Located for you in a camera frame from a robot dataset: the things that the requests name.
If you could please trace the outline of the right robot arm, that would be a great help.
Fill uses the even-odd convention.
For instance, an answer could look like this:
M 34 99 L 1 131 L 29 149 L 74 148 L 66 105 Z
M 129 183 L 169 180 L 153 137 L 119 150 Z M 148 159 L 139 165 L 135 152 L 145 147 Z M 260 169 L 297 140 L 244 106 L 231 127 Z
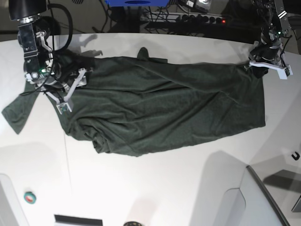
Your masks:
M 55 49 L 47 43 L 53 36 L 53 29 L 41 13 L 54 8 L 62 10 L 68 19 L 69 34 L 63 47 Z M 9 16 L 12 21 L 19 21 L 17 40 L 24 52 L 24 77 L 34 85 L 34 90 L 21 93 L 27 96 L 43 92 L 56 102 L 60 109 L 72 109 L 71 97 L 76 88 L 87 84 L 86 68 L 73 65 L 64 68 L 59 63 L 59 54 L 67 50 L 73 36 L 73 20 L 69 10 L 57 3 L 45 0 L 10 0 Z

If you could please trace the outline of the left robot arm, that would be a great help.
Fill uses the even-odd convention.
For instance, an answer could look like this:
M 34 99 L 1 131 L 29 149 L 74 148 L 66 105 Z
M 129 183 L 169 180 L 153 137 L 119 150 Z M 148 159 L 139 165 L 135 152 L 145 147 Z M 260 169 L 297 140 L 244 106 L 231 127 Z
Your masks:
M 262 19 L 260 39 L 255 41 L 249 53 L 249 67 L 257 78 L 263 77 L 269 69 L 275 70 L 282 80 L 293 74 L 285 62 L 285 48 L 291 36 L 291 26 L 282 0 L 253 0 L 252 4 Z

